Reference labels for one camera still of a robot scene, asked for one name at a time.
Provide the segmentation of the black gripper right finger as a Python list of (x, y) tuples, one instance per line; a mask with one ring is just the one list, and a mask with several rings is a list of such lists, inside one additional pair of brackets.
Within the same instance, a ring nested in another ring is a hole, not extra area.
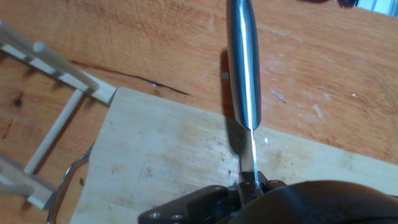
[(269, 180), (265, 175), (258, 171), (259, 193), (256, 199), (265, 198), (266, 200), (280, 200), (282, 198), (280, 190), (287, 186), (281, 180)]

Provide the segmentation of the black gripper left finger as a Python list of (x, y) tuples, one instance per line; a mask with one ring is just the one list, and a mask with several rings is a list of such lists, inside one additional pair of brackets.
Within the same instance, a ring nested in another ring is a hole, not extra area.
[(209, 185), (140, 214), (138, 224), (228, 223), (248, 203), (259, 198), (254, 174), (241, 172), (230, 187)]

